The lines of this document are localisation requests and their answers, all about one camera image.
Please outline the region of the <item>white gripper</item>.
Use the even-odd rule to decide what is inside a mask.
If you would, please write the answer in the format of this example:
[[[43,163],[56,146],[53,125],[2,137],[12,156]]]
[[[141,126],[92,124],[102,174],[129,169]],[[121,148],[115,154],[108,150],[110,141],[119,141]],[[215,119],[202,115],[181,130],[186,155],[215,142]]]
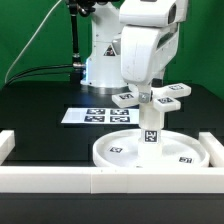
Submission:
[[[185,20],[186,0],[125,0],[121,5],[121,74],[126,83],[136,84],[139,102],[151,101],[150,82],[176,55]]]

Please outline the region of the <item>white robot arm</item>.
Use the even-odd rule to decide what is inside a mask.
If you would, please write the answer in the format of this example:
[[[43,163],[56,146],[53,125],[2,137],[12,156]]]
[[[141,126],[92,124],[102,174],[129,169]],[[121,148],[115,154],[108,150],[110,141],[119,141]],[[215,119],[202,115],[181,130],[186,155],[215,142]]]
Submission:
[[[92,52],[83,87],[99,94],[144,88],[159,78],[178,49],[188,0],[94,0]]]

